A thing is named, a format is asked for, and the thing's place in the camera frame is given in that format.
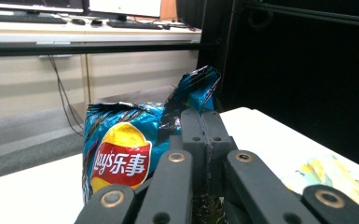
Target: white table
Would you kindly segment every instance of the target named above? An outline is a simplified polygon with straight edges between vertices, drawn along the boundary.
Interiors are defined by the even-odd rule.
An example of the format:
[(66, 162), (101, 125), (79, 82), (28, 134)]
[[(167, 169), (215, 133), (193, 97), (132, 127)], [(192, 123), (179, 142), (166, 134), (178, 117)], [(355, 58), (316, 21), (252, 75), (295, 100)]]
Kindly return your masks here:
[[(314, 157), (334, 154), (359, 178), (359, 165), (257, 110), (221, 114), (240, 149), (256, 153), (281, 179)], [(81, 155), (0, 177), (0, 223), (73, 223), (83, 207)]]

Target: black cable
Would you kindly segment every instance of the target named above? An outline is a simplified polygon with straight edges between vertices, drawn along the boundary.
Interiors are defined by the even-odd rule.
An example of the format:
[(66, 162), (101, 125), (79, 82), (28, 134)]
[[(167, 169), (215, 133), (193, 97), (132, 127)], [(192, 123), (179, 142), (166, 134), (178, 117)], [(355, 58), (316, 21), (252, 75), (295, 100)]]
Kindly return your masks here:
[(68, 112), (66, 111), (66, 108), (65, 108), (65, 102), (64, 102), (64, 100), (63, 100), (62, 93), (63, 93), (64, 96), (65, 96), (65, 100), (66, 100), (66, 102), (67, 102), (67, 104), (68, 104), (68, 106), (69, 106), (69, 109), (70, 109), (70, 111), (71, 111), (72, 117), (74, 118), (74, 120), (75, 120), (77, 126), (78, 126), (82, 131), (84, 131), (84, 128), (83, 128), (83, 127), (80, 125), (80, 123), (77, 121), (76, 116), (75, 116), (75, 113), (74, 113), (74, 111), (73, 111), (73, 109), (72, 109), (72, 106), (71, 106), (71, 104), (70, 104), (70, 102), (69, 102), (68, 96), (66, 95), (65, 88), (63, 87), (63, 84), (62, 84), (62, 82), (61, 82), (60, 75), (59, 75), (59, 73), (58, 73), (58, 68), (57, 68), (57, 65), (56, 65), (56, 63), (55, 63), (55, 60), (54, 60), (53, 56), (51, 56), (51, 55), (48, 56), (48, 58), (49, 58), (49, 60), (50, 60), (51, 66), (53, 67), (53, 69), (54, 69), (54, 71), (55, 71), (55, 74), (56, 74), (56, 76), (57, 76), (58, 90), (59, 90), (59, 93), (60, 93), (61, 102), (62, 102), (62, 108), (63, 108), (63, 112), (65, 113), (66, 120), (68, 121), (68, 124), (69, 124), (69, 126), (71, 127), (71, 129), (72, 129), (77, 135), (83, 137), (83, 134), (77, 132), (77, 131), (75, 130), (75, 128), (72, 126), (72, 123), (71, 123), (71, 121), (70, 121), (70, 119), (69, 119), (69, 116), (68, 116)]

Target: monitor screen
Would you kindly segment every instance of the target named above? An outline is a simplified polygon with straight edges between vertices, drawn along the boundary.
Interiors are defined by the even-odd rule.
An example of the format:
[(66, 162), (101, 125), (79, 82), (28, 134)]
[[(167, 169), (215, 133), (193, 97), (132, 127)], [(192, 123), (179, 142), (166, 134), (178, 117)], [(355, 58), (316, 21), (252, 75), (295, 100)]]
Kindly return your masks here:
[(161, 0), (85, 0), (87, 11), (104, 15), (159, 18)]
[(0, 9), (82, 13), (82, 0), (0, 0)]

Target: chip bag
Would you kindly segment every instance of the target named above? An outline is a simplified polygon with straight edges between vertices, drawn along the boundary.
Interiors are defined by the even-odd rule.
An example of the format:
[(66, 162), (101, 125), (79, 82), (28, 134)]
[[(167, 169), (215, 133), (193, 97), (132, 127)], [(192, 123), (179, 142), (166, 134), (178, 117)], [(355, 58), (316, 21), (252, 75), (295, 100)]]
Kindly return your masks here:
[(181, 133), (182, 111), (214, 109), (211, 96), (219, 79), (214, 68), (205, 66), (184, 74), (165, 104), (90, 104), (84, 130), (84, 203), (110, 184), (140, 186), (169, 149), (170, 135)]

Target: lay's logo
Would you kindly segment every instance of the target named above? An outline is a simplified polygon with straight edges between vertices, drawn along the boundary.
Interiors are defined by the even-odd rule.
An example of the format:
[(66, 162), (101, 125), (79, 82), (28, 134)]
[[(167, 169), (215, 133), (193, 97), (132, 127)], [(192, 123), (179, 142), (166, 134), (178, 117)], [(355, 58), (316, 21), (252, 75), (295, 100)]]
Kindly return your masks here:
[(95, 154), (91, 171), (94, 193), (110, 184), (133, 189), (146, 179), (150, 166), (152, 144), (128, 122), (109, 129)]

